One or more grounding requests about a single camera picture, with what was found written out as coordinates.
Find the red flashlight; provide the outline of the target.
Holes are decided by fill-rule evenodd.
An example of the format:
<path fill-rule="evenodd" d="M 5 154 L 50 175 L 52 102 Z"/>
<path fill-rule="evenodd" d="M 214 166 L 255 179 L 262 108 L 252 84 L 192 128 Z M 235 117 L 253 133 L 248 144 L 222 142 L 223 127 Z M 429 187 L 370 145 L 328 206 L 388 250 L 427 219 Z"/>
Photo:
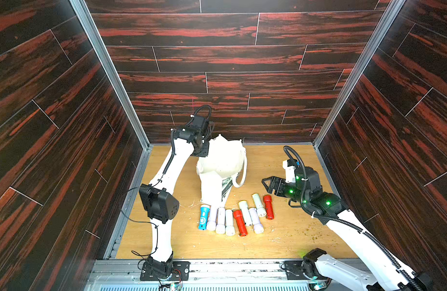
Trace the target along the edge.
<path fill-rule="evenodd" d="M 235 210 L 233 212 L 233 217 L 234 217 L 234 219 L 235 219 L 235 221 L 237 223 L 237 227 L 239 229 L 239 235 L 240 236 L 247 236 L 248 235 L 248 231 L 247 231 L 247 228 L 246 228 L 246 224 L 245 224 L 245 221 L 244 221 L 244 217 L 243 217 L 242 211 L 241 210 Z"/>
<path fill-rule="evenodd" d="M 273 200 L 272 200 L 271 195 L 265 195 L 263 197 L 263 202 L 264 202 L 265 210 L 267 213 L 267 215 L 266 215 L 267 219 L 273 220 L 275 215 L 274 215 Z"/>

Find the pale green flashlight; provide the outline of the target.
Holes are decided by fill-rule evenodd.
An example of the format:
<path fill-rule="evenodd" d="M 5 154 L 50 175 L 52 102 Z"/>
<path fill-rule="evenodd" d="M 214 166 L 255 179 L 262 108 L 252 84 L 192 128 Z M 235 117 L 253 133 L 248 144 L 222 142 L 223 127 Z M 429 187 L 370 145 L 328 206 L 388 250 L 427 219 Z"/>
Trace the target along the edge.
<path fill-rule="evenodd" d="M 256 206 L 257 215 L 260 218 L 266 217 L 267 211 L 265 210 L 265 206 L 264 206 L 264 204 L 262 202 L 262 199 L 260 198 L 260 195 L 258 193 L 254 193 L 254 194 L 252 194 L 252 199 L 253 199 L 254 204 Z"/>

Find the white floral canvas tote bag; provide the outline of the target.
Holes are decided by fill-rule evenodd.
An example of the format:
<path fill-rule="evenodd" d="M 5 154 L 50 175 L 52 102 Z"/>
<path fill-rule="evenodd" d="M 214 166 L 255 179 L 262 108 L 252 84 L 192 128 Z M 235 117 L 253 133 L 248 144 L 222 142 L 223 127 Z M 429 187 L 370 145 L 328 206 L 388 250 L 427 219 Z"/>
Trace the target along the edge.
<path fill-rule="evenodd" d="M 246 149 L 241 140 L 229 141 L 222 135 L 210 140 L 208 156 L 200 157 L 197 173 L 201 180 L 201 202 L 224 207 L 233 187 L 244 185 L 248 167 Z"/>

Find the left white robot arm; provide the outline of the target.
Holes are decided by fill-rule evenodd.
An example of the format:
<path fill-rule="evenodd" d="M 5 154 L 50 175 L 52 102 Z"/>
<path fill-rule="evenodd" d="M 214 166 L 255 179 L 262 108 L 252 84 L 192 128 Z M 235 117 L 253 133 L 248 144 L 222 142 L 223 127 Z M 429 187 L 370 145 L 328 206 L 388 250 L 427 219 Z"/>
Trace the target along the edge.
<path fill-rule="evenodd" d="M 172 221 L 178 213 L 179 201 L 173 196 L 177 180 L 188 158 L 206 157 L 209 138 L 189 129 L 171 131 L 171 148 L 161 168 L 149 182 L 140 186 L 139 195 L 153 228 L 152 250 L 145 258 L 144 273 L 165 279 L 172 274 Z"/>

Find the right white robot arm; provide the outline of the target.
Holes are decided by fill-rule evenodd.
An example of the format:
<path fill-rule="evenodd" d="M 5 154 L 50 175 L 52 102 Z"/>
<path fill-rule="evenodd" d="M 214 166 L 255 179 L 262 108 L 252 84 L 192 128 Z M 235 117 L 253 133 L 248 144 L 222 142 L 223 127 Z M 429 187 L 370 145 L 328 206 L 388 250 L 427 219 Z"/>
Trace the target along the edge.
<path fill-rule="evenodd" d="M 336 281 L 352 291 L 432 290 L 430 276 L 415 272 L 403 263 L 366 229 L 339 196 L 324 191 L 319 174 L 305 166 L 292 147 L 284 146 L 284 152 L 288 157 L 283 162 L 286 177 L 271 176 L 262 180 L 268 195 L 286 198 L 290 207 L 302 209 L 319 220 L 339 236 L 368 269 L 361 271 L 322 249 L 313 249 L 301 262 L 303 276 L 317 282 L 312 290 L 328 287 L 328 281 Z"/>

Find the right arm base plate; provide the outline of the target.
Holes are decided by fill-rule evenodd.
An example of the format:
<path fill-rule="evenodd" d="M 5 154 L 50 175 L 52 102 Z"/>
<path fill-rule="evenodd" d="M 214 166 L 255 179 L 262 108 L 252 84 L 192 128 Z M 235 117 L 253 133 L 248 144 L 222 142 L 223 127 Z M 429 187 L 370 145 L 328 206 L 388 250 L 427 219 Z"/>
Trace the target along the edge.
<path fill-rule="evenodd" d="M 280 264 L 280 268 L 285 272 L 288 281 L 306 280 L 303 271 L 302 260 L 288 260 Z"/>

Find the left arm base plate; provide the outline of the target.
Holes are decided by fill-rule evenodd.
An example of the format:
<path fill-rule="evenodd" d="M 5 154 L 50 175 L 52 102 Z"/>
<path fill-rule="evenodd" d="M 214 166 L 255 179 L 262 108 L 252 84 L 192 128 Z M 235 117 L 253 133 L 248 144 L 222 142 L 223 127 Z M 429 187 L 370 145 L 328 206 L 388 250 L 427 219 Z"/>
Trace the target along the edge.
<path fill-rule="evenodd" d="M 188 281 L 189 261 L 146 261 L 142 266 L 140 281 Z"/>

